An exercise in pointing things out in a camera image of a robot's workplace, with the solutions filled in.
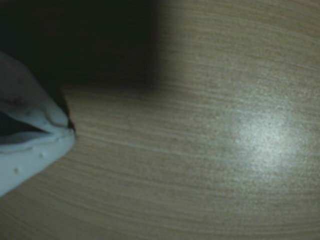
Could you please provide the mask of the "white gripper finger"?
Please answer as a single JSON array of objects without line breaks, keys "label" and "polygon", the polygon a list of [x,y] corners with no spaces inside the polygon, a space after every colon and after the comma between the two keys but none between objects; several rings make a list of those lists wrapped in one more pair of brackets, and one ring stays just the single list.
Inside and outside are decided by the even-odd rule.
[{"label": "white gripper finger", "polygon": [[67,114],[31,71],[4,52],[0,53],[0,110],[17,121],[43,131],[69,128]]},{"label": "white gripper finger", "polygon": [[0,196],[42,172],[65,156],[75,133],[21,132],[0,138]]}]

